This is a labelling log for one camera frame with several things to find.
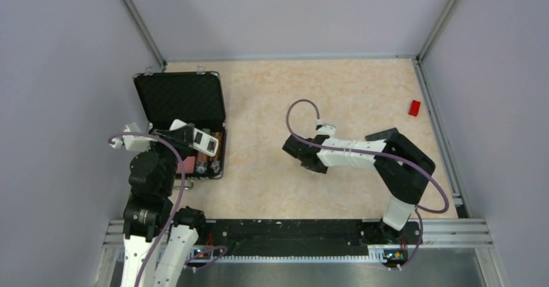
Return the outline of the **white remote control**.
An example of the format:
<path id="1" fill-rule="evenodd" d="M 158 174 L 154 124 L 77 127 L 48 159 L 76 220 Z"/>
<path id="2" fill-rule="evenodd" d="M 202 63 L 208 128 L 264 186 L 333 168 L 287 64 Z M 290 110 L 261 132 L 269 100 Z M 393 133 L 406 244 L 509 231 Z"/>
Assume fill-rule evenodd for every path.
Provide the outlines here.
<path id="1" fill-rule="evenodd" d="M 219 140 L 203 130 L 195 128 L 193 124 L 175 119 L 171 123 L 169 131 L 174 133 L 180 143 L 202 154 L 213 157 L 218 152 Z"/>

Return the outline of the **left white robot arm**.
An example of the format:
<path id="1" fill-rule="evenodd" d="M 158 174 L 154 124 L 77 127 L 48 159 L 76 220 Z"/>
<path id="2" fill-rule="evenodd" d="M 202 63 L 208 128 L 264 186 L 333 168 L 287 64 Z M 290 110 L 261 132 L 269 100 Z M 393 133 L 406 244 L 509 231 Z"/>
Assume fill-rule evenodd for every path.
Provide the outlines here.
<path id="1" fill-rule="evenodd" d="M 177 167 L 208 136 L 175 120 L 168 130 L 140 132 L 126 126 L 111 140 L 137 155 L 129 165 L 131 194 L 123 212 L 124 267 L 121 286 L 176 286 L 194 244 L 207 237 L 203 211 L 174 210 L 170 201 Z"/>

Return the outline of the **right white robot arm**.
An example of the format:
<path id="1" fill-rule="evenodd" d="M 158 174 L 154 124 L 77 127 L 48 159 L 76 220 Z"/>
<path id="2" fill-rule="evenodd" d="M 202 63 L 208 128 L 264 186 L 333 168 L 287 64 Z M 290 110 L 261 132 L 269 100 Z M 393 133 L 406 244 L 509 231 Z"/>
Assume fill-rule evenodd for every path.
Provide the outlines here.
<path id="1" fill-rule="evenodd" d="M 419 204 L 428 179 L 406 159 L 432 175 L 436 165 L 395 128 L 385 138 L 345 141 L 334 137 L 335 127 L 318 125 L 313 138 L 289 136 L 282 150 L 300 161 L 300 166 L 325 174 L 331 166 L 376 170 L 392 197 L 379 223 L 381 238 L 396 243 L 405 236 L 410 215 Z"/>

